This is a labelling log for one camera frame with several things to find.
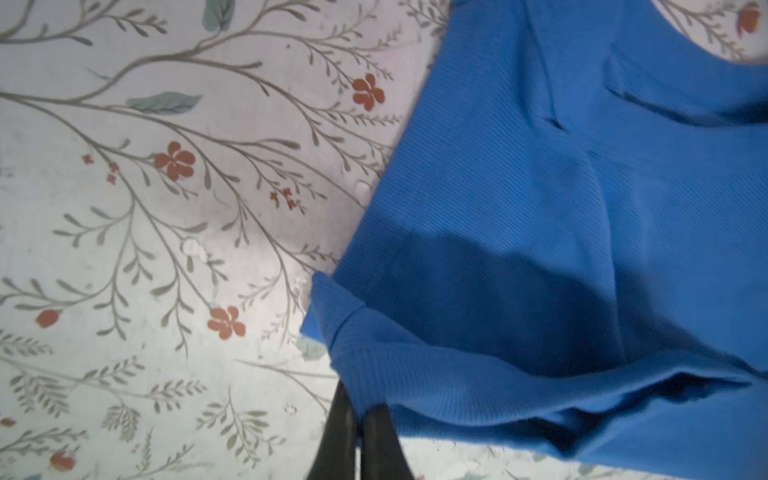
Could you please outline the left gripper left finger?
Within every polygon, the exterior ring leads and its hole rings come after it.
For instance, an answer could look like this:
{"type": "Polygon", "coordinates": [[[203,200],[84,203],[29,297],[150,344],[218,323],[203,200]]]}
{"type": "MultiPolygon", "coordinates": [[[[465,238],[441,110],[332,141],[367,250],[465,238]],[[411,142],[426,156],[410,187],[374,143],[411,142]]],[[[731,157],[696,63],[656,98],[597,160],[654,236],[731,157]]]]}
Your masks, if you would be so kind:
{"type": "Polygon", "coordinates": [[[358,426],[349,394],[337,384],[307,480],[354,480],[358,426]]]}

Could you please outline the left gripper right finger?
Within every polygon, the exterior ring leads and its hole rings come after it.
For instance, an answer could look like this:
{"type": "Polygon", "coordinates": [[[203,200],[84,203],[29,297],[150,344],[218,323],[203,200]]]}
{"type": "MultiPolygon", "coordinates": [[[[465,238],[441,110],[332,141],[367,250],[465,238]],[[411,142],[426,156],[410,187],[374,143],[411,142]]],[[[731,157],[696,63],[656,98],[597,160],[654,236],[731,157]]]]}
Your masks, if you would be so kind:
{"type": "Polygon", "coordinates": [[[361,433],[362,480],[415,480],[387,405],[366,413],[361,433]]]}

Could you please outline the blue tank top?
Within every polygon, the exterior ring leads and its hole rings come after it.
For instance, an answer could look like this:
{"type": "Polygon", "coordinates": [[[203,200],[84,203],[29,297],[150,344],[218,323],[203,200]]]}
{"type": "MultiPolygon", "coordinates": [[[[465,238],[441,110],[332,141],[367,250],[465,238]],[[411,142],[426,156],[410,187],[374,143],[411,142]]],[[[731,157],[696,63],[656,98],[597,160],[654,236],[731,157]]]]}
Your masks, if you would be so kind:
{"type": "Polygon", "coordinates": [[[456,1],[303,332],[365,448],[767,475],[767,69],[649,1],[456,1]]]}

